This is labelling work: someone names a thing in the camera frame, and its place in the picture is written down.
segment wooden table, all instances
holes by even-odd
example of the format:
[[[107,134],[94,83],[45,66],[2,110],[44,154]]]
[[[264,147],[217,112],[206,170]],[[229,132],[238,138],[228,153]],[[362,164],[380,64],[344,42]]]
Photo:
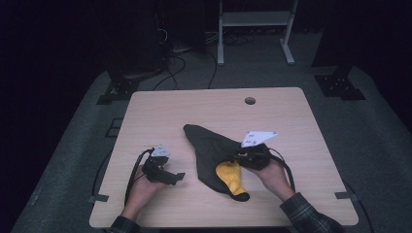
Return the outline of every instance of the wooden table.
[[[254,105],[245,98],[256,99]],[[281,201],[258,177],[242,168],[242,183],[251,195],[236,202],[197,179],[195,155],[185,124],[198,124],[242,142],[247,131],[277,131],[266,144],[280,152],[292,169],[296,191],[321,213],[343,225],[358,216],[301,89],[245,88],[136,92],[128,106],[118,140],[89,220],[93,227],[109,227],[123,207],[127,182],[137,156],[163,144],[172,155],[165,169],[186,172],[176,186],[167,186],[139,215],[144,227],[249,227],[291,225]]]

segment black cloth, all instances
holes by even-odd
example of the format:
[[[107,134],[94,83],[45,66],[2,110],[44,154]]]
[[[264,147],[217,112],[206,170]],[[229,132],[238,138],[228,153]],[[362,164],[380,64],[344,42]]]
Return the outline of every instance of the black cloth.
[[[216,174],[216,167],[222,162],[233,160],[233,155],[240,149],[241,144],[198,125],[187,124],[183,129],[194,147],[199,180],[236,201],[249,200],[250,196],[246,192],[233,195]]]

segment black cable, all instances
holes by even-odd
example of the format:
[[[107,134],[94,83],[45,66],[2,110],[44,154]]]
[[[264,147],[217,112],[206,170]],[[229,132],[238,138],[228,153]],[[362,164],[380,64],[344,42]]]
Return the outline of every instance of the black cable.
[[[108,158],[110,155],[112,155],[112,152],[113,152],[113,149],[111,149],[111,150],[106,154],[106,156],[104,157],[103,161],[100,163],[99,169],[97,170],[96,176],[94,177],[94,182],[93,182],[93,186],[92,186],[92,190],[91,190],[91,196],[94,196],[94,197],[95,197],[95,196],[97,195],[97,193],[96,193],[96,191],[95,191],[95,189],[96,189],[96,183],[97,183],[97,178],[98,178],[98,176],[99,176],[99,174],[100,174],[100,171],[102,170],[103,165],[105,164],[107,158]]]
[[[282,160],[285,162],[285,158],[282,156],[282,154],[280,154],[277,150],[275,150],[275,149],[272,149],[272,148],[269,148],[270,150],[272,150],[272,151],[275,151],[281,158],[282,158]]]
[[[170,78],[172,78],[172,77],[173,77],[173,79],[174,79],[174,76],[175,76],[175,75],[181,73],[181,72],[185,69],[185,67],[186,67],[186,62],[185,62],[185,60],[184,60],[183,58],[179,57],[179,56],[176,56],[175,58],[178,58],[178,59],[180,59],[181,61],[183,61],[183,66],[182,66],[182,68],[180,68],[180,70],[178,70],[176,73],[174,73],[174,74],[172,74],[172,75],[169,75],[168,77],[166,77],[166,78],[164,78],[163,80],[161,80],[159,83],[157,83],[157,84],[154,86],[154,88],[153,88],[152,90],[155,90],[161,83],[165,82],[166,80],[168,80],[168,79],[170,79]]]
[[[286,172],[288,173],[289,183],[291,184],[291,188],[293,189],[294,192],[296,192],[296,189],[294,188],[294,180],[293,180],[292,171],[291,171],[291,168],[288,166],[288,164],[286,164],[284,160],[280,159],[279,157],[276,157],[273,154],[270,154],[270,158],[280,163],[285,168]]]
[[[356,193],[355,193],[355,190],[354,190],[347,182],[345,182],[344,180],[342,180],[342,182],[343,182],[345,185],[347,185],[347,186],[349,187],[349,189],[351,189],[351,191],[352,191],[353,194],[356,194]],[[370,232],[371,232],[371,233],[374,233],[374,232],[375,232],[375,229],[373,228],[372,221],[370,220],[370,217],[369,217],[369,214],[368,214],[367,211],[366,211],[366,208],[364,207],[364,205],[363,205],[363,203],[361,202],[361,200],[358,200],[358,203],[360,204],[360,207],[361,207],[361,209],[363,210],[364,215],[366,216],[366,220],[367,220],[367,223],[369,224]]]
[[[143,156],[148,153],[151,154],[155,149],[149,149],[149,150],[145,150],[143,151],[139,157],[137,157],[136,163],[134,164],[133,170],[131,171],[130,174],[130,179],[129,182],[127,183],[127,188],[126,188],[126,193],[124,194],[124,205],[126,205],[129,193],[130,193],[130,188],[134,185],[134,183],[139,180],[142,176],[138,177],[137,179],[134,179],[134,176],[136,174],[137,169],[139,168],[140,162],[142,161]]]
[[[216,60],[216,57],[211,52],[209,52],[209,51],[206,51],[206,52],[212,56],[212,58],[215,62],[215,71],[213,72],[212,79],[209,81],[209,84],[207,86],[207,88],[210,89],[210,86],[212,85],[212,81],[216,76],[216,72],[218,71],[218,61]]]

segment right hand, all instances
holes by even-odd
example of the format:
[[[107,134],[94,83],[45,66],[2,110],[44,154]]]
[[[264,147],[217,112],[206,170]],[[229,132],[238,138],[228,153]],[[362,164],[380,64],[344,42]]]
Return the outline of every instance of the right hand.
[[[283,202],[294,196],[294,191],[286,179],[283,166],[275,160],[270,159],[269,164],[260,171],[250,168],[248,170],[257,175],[263,185]]]

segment left hand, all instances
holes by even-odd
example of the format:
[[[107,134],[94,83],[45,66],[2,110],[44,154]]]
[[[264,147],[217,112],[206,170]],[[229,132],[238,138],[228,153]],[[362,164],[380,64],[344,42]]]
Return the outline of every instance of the left hand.
[[[137,168],[134,179],[143,175],[143,165]],[[146,176],[139,178],[130,188],[130,194],[121,215],[135,221],[139,212],[152,198],[167,186],[165,183],[151,183]]]

